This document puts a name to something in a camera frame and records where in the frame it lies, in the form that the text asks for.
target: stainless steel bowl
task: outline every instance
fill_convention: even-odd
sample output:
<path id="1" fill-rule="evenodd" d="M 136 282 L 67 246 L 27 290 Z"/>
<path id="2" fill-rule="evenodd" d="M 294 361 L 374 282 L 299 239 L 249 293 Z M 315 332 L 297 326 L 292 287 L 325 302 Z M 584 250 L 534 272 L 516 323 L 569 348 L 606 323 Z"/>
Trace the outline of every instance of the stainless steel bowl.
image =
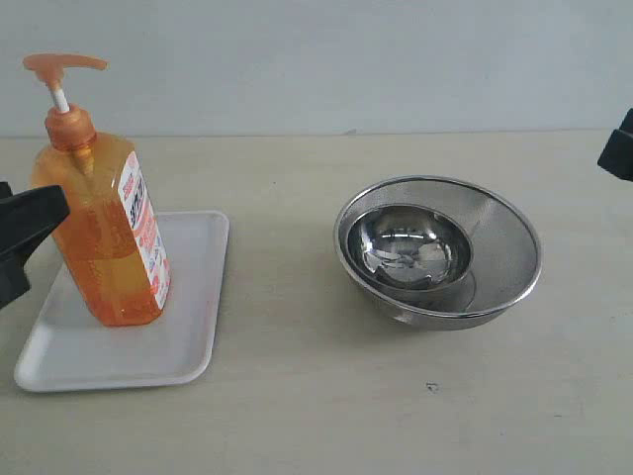
<path id="1" fill-rule="evenodd" d="M 370 285 L 396 300 L 450 311 L 466 294 L 470 240 L 435 210 L 402 204 L 370 210 L 351 227 L 343 251 Z"/>
<path id="2" fill-rule="evenodd" d="M 353 257 L 359 255 L 358 249 L 350 248 L 350 242 L 358 242 L 350 240 L 352 229 L 363 216 L 402 205 L 437 211 L 438 216 L 448 217 L 464 230 L 470 242 L 470 269 L 462 279 L 455 279 L 462 283 L 448 286 L 454 291 L 430 303 L 413 304 L 402 295 L 394 298 L 384 287 L 372 285 Z M 541 271 L 541 246 L 527 219 L 499 195 L 452 178 L 406 176 L 370 186 L 341 210 L 334 226 L 334 243 L 347 273 L 383 313 L 428 330 L 466 329 L 492 320 L 525 298 Z"/>

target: pump nozzle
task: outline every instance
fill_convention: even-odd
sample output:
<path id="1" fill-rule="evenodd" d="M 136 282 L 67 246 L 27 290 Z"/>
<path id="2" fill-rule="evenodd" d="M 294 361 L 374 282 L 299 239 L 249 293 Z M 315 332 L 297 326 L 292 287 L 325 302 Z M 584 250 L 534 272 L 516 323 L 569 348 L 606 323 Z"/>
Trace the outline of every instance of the pump nozzle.
<path id="1" fill-rule="evenodd" d="M 56 54 L 45 52 L 31 54 L 24 58 L 24 67 L 34 71 L 38 79 L 46 84 L 50 91 L 50 97 L 57 110 L 65 114 L 70 110 L 66 96 L 61 89 L 61 78 L 64 67 L 92 67 L 93 69 L 105 69 L 107 61 L 98 57 L 82 56 L 80 54 Z"/>

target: orange bottle cap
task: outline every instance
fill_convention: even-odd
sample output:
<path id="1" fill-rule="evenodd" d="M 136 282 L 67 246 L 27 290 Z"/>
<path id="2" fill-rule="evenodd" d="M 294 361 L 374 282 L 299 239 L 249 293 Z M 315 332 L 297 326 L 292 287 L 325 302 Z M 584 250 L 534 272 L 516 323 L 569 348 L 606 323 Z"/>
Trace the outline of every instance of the orange bottle cap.
<path id="1" fill-rule="evenodd" d="M 95 128 L 86 111 L 74 104 L 68 105 L 61 89 L 64 67 L 91 67 L 105 69 L 108 63 L 103 59 L 79 54 L 42 53 L 24 58 L 24 66 L 34 71 L 38 79 L 45 83 L 55 107 L 48 111 L 45 120 L 50 142 L 62 150 L 79 148 L 92 142 L 96 137 Z"/>

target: white wall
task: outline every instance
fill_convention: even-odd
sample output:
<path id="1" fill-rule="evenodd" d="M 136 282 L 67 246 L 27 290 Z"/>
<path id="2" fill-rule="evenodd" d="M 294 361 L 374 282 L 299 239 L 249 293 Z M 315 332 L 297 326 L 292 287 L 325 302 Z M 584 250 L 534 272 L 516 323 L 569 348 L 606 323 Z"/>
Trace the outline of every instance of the white wall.
<path id="1" fill-rule="evenodd" d="M 65 89 L 126 135 L 612 128 L 633 105 L 631 0 L 9 2 L 2 136 L 44 132 L 42 50 L 111 61 Z"/>

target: black object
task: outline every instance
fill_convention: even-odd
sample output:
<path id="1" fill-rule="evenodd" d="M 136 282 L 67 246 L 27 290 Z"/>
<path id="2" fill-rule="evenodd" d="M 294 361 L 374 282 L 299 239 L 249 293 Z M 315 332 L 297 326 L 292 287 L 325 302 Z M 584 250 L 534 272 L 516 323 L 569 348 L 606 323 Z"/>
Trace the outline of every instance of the black object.
<path id="1" fill-rule="evenodd" d="M 69 213 L 59 186 L 13 195 L 0 181 L 0 309 L 31 289 L 24 264 Z"/>
<path id="2" fill-rule="evenodd" d="M 633 109 L 611 133 L 597 164 L 622 180 L 633 181 Z"/>

